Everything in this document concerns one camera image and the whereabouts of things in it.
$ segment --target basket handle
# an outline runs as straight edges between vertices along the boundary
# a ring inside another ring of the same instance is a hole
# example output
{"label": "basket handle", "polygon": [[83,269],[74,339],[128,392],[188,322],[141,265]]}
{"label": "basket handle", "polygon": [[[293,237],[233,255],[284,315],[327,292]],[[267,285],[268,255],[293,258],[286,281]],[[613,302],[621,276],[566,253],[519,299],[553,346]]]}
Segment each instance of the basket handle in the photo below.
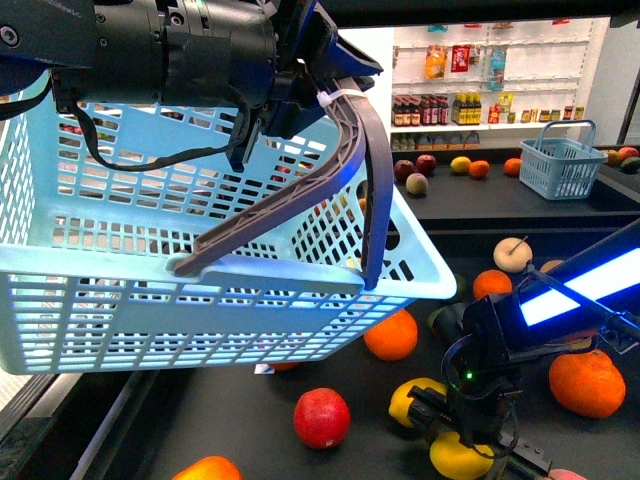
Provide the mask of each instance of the basket handle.
{"label": "basket handle", "polygon": [[536,143],[533,145],[533,148],[536,150],[540,149],[540,145],[542,145],[542,141],[544,140],[544,134],[547,132],[547,128],[552,127],[553,125],[576,125],[576,124],[588,124],[591,126],[591,130],[589,130],[589,134],[584,142],[584,145],[589,147],[589,151],[593,150],[593,141],[596,136],[596,124],[593,120],[558,120],[554,122],[547,123],[542,131],[540,132],[540,136],[536,140]]}

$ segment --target blue led light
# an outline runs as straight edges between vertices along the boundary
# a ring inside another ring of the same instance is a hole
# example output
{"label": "blue led light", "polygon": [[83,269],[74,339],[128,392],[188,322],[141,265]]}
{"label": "blue led light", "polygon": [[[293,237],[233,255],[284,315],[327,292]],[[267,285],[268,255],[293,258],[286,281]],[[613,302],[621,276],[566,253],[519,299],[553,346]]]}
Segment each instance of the blue led light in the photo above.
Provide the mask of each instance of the blue led light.
{"label": "blue led light", "polygon": [[[636,248],[568,281],[565,285],[590,300],[599,300],[639,283],[640,248]],[[550,290],[526,301],[520,308],[525,322],[532,326],[579,306],[560,292]]]}

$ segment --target white wall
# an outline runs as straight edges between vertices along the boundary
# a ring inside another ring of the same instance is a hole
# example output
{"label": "white wall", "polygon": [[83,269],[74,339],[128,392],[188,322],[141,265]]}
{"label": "white wall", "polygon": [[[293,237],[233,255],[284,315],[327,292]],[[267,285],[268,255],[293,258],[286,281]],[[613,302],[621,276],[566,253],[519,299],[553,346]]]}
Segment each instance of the white wall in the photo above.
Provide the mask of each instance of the white wall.
{"label": "white wall", "polygon": [[391,72],[393,62],[393,28],[357,28],[340,30],[340,35],[378,62],[384,72],[374,77],[375,87],[367,92],[369,101],[387,130],[391,127]]}
{"label": "white wall", "polygon": [[607,31],[585,112],[597,125],[596,145],[615,145],[618,141],[640,69],[638,51],[640,30],[635,22]]}

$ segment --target small basket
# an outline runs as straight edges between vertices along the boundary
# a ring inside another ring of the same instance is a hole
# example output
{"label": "small basket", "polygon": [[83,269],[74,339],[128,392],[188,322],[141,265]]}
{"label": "small basket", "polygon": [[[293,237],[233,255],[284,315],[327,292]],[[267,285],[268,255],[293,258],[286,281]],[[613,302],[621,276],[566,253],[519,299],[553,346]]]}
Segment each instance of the small basket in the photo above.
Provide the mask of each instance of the small basket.
{"label": "small basket", "polygon": [[[104,156],[142,163],[228,141],[235,110],[89,105]],[[320,360],[418,298],[455,292],[397,190],[382,275],[366,291],[357,191],[343,189],[204,268],[167,268],[194,238],[335,149],[323,119],[261,137],[243,173],[224,155],[131,174],[99,166],[49,97],[0,137],[0,365],[89,372]]]}
{"label": "small basket", "polygon": [[[566,138],[544,138],[552,125],[589,124],[586,144]],[[520,181],[547,200],[587,198],[607,155],[593,148],[591,120],[550,122],[537,139],[523,140]]]}

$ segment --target zip tie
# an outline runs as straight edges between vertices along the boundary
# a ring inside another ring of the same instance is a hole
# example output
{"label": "zip tie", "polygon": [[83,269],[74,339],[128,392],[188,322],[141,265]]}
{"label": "zip tie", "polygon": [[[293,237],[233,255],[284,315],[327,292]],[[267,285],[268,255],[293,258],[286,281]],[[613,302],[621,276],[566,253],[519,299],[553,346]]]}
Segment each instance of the zip tie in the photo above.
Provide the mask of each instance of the zip tie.
{"label": "zip tie", "polygon": [[336,90],[332,94],[328,94],[327,92],[318,92],[316,97],[318,98],[318,103],[322,108],[326,108],[333,103],[333,101],[337,98],[340,98],[344,95],[350,95],[352,97],[366,97],[367,95],[360,90],[351,90],[348,88],[342,90]]}

